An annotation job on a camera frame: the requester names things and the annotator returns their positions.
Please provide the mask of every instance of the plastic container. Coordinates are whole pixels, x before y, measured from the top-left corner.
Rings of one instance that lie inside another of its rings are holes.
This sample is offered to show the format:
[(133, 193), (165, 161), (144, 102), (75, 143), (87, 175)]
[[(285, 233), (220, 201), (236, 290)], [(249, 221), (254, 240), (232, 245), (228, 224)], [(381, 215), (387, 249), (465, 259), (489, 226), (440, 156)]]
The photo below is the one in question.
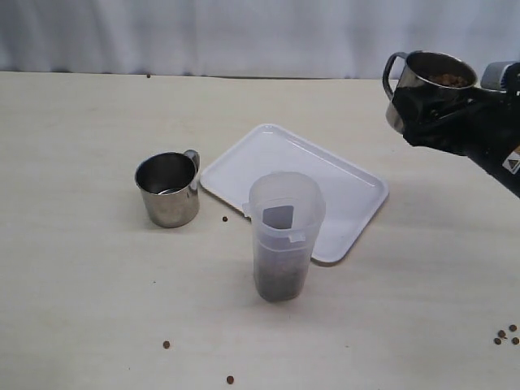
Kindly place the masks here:
[(307, 175), (276, 172), (254, 182), (243, 209), (253, 227), (254, 282), (266, 301), (300, 295), (325, 208), (318, 184)]

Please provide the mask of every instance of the stainless steel cup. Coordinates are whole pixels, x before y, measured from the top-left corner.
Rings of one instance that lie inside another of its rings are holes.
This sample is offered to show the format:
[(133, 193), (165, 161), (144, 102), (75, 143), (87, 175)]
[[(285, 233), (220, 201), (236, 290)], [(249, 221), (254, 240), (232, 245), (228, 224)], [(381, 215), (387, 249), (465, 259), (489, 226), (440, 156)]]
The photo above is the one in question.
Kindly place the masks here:
[[(397, 82), (396, 89), (421, 88), (428, 95), (437, 96), (442, 101), (445, 101), (447, 105), (453, 104), (460, 99), (462, 89), (471, 88), (477, 83), (477, 75), (473, 68), (451, 55), (421, 50), (413, 51), (409, 54), (402, 52), (392, 54), (383, 71), (383, 89), (390, 100), (386, 118), (390, 126), (401, 134), (404, 130), (403, 123), (395, 106), (392, 104), (393, 91), (388, 81), (390, 71), (397, 58), (405, 60), (405, 67)], [(431, 80), (432, 77), (446, 74), (462, 77), (467, 81), (467, 85), (463, 87), (445, 86)]]
[(136, 170), (148, 216), (162, 228), (177, 228), (199, 211), (197, 173), (199, 154), (168, 152), (148, 158)]

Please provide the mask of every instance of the white curtain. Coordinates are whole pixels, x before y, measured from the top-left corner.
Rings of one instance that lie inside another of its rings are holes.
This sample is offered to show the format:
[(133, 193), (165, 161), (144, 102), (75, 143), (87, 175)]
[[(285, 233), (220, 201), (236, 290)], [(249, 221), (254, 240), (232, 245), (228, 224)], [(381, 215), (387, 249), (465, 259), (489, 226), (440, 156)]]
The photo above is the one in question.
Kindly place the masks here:
[(420, 49), (481, 74), (520, 59), (519, 21), (515, 0), (1, 0), (0, 69), (379, 78)]

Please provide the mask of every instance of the white table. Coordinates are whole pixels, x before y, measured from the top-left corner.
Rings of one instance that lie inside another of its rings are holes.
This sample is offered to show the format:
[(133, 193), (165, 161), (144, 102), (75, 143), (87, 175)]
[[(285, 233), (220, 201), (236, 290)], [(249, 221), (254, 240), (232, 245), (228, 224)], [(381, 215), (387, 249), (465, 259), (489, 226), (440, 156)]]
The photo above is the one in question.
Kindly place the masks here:
[[(520, 327), (520, 203), (408, 146), (387, 104), (378, 80), (0, 74), (2, 389), (518, 389), (520, 345), (493, 338)], [(160, 229), (133, 181), (165, 150), (203, 169), (265, 122), (390, 187), (281, 305), (256, 293), (247, 220), (201, 191)]]

